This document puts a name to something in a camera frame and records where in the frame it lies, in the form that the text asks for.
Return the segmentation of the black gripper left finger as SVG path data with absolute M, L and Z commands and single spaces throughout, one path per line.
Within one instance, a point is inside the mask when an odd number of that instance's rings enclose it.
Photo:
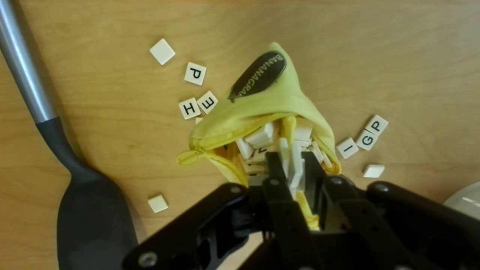
M 293 200 L 278 153 L 267 155 L 264 183 L 272 230 L 284 270 L 320 270 L 315 245 L 299 204 Z

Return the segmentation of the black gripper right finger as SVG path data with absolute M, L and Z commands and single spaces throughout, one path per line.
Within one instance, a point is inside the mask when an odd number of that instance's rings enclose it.
M 329 176 L 312 153 L 303 153 L 308 203 L 320 215 L 314 237 L 329 270 L 395 270 L 399 240 L 378 210 L 345 177 Z

